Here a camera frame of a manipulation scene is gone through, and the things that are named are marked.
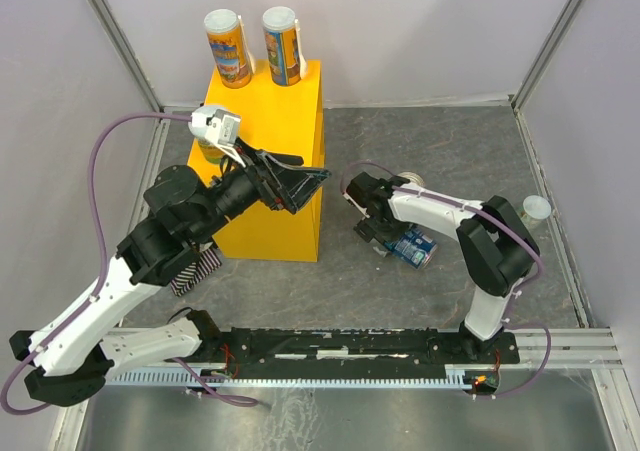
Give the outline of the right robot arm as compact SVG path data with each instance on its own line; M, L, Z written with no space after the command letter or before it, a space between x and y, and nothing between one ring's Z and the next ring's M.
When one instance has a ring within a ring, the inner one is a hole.
M458 243L475 285L459 326L459 350L472 362L491 355L512 300L543 271L539 247L510 202L501 196L463 200L403 176L383 179L366 172L343 181L341 193L362 215L355 232L415 268L429 260L434 246L425 230Z

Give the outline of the silver top tin can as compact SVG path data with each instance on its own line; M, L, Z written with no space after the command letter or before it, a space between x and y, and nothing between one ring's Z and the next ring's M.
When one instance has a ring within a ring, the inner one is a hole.
M418 174L414 173L414 172L409 172L409 171L404 171L398 174L399 177L402 177L404 179L409 180L410 182L420 186L420 187L424 187L425 186L425 181L424 179L419 176Z

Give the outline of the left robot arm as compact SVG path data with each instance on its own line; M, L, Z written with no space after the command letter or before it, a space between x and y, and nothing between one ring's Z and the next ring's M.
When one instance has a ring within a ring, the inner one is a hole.
M234 149L238 161L210 185L187 165L161 171L144 193L148 216L102 263L96 282L49 325L11 337L14 357L31 368L24 384L40 407L79 404L107 381L147 364L191 356L209 361L219 354L222 333L205 311L129 336L109 333L184 271L206 269L214 234L232 219L257 202L295 214L331 174L243 141Z

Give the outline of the teal blue pull-tab can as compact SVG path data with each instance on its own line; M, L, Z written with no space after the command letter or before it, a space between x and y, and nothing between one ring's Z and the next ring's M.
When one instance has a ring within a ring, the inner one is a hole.
M424 268L437 250L437 243L417 225L411 225L397 240L386 243L387 250L414 269Z

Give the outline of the green label can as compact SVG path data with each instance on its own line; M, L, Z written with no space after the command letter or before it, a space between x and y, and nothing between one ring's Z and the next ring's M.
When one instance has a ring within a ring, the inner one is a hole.
M227 112L228 109L221 105L203 105L191 113L188 128L205 160L214 165L218 165L224 152L217 148L208 138L208 131L217 123L217 115Z

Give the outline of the blue orange can with spoon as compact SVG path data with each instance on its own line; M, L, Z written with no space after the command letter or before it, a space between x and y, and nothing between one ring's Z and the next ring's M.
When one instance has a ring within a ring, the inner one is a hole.
M293 9L275 6L262 16L267 60L275 84L289 87L307 74L308 65L302 52L301 25Z

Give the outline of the yellow shelf cabinet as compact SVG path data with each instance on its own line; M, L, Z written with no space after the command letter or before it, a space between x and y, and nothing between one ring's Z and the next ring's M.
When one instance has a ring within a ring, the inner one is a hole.
M255 149L297 155L310 167L325 165L322 63L307 62L307 74L283 87L272 80L265 60L250 83L231 89L212 74L204 103L241 116L239 136ZM319 253L322 190L296 214L272 211L257 202L214 235L226 258L315 262Z

